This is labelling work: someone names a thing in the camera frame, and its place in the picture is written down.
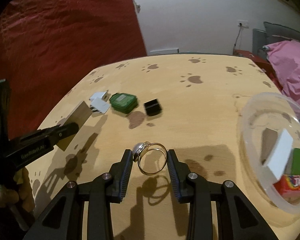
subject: green case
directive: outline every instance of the green case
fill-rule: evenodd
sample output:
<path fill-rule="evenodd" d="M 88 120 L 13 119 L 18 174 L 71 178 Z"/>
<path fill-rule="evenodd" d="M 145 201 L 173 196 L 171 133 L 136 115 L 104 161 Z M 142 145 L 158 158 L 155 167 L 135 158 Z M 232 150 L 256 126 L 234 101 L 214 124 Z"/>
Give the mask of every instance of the green case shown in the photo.
<path fill-rule="evenodd" d="M 292 152 L 291 175 L 300 175 L 300 149 L 294 148 Z"/>
<path fill-rule="evenodd" d="M 126 93 L 115 93 L 111 96 L 109 102 L 114 110 L 124 114 L 130 113 L 138 106 L 137 97 Z"/>

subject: ring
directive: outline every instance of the ring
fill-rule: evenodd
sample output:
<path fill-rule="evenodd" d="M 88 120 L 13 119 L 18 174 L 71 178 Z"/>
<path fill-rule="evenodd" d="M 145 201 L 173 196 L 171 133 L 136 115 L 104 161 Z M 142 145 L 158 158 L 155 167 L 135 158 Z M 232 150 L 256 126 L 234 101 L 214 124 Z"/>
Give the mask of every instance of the ring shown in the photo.
<path fill-rule="evenodd" d="M 149 149 L 149 147 L 151 146 L 160 146 L 163 150 L 161 149 L 158 149 L 158 148 L 151 148 Z M 156 172 L 146 172 L 144 171 L 141 166 L 140 166 L 140 162 L 141 162 L 141 159 L 142 157 L 149 151 L 154 151 L 154 150 L 158 150 L 160 152 L 162 152 L 163 156 L 164 156 L 164 164 L 163 166 Z M 154 174 L 157 174 L 159 173 L 160 171 L 163 170 L 163 168 L 166 166 L 167 164 L 167 149 L 160 143 L 150 143 L 148 141 L 144 142 L 144 143 L 137 143 L 134 147 L 133 147 L 133 150 L 132 150 L 132 155 L 133 155 L 133 161 L 134 162 L 138 162 L 138 167 L 139 167 L 139 170 L 147 175 L 147 176 L 150 176 L 150 175 L 154 175 Z"/>

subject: screw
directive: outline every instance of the screw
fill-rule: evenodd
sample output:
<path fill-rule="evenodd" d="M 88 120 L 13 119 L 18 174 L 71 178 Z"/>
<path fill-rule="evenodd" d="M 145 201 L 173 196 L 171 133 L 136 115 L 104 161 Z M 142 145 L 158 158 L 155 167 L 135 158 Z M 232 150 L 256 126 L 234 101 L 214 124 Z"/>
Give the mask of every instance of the screw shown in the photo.
<path fill-rule="evenodd" d="M 73 188 L 75 185 L 76 185 L 76 182 L 75 182 L 75 181 L 69 181 L 69 182 L 67 183 L 67 187 L 68 187 L 68 188 Z"/>
<path fill-rule="evenodd" d="M 233 187 L 233 182 L 230 181 L 230 180 L 227 180 L 227 181 L 225 182 L 225 185 L 226 185 L 226 187 Z"/>
<path fill-rule="evenodd" d="M 106 173 L 102 174 L 102 178 L 103 179 L 110 179 L 111 178 L 111 174 L 108 173 L 108 172 L 106 172 Z"/>
<path fill-rule="evenodd" d="M 188 177 L 190 179 L 196 179 L 198 177 L 198 175 L 196 173 L 194 173 L 194 172 L 191 172 L 191 173 L 188 174 Z"/>

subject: pink blanket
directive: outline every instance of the pink blanket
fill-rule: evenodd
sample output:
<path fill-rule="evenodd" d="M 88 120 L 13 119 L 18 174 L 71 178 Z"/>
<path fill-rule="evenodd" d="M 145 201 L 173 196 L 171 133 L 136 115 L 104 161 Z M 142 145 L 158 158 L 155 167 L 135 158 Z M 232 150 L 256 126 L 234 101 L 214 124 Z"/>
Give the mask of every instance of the pink blanket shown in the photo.
<path fill-rule="evenodd" d="M 300 42 L 280 41 L 267 46 L 268 60 L 283 87 L 282 94 L 300 105 Z"/>

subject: black cube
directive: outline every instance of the black cube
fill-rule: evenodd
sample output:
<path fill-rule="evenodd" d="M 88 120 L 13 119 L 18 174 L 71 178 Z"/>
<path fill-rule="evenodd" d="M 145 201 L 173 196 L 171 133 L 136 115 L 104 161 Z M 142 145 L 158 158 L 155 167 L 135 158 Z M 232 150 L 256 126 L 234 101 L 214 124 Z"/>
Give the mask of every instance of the black cube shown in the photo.
<path fill-rule="evenodd" d="M 161 106 L 157 99 L 151 100 L 143 104 L 148 116 L 154 116 L 161 113 Z"/>

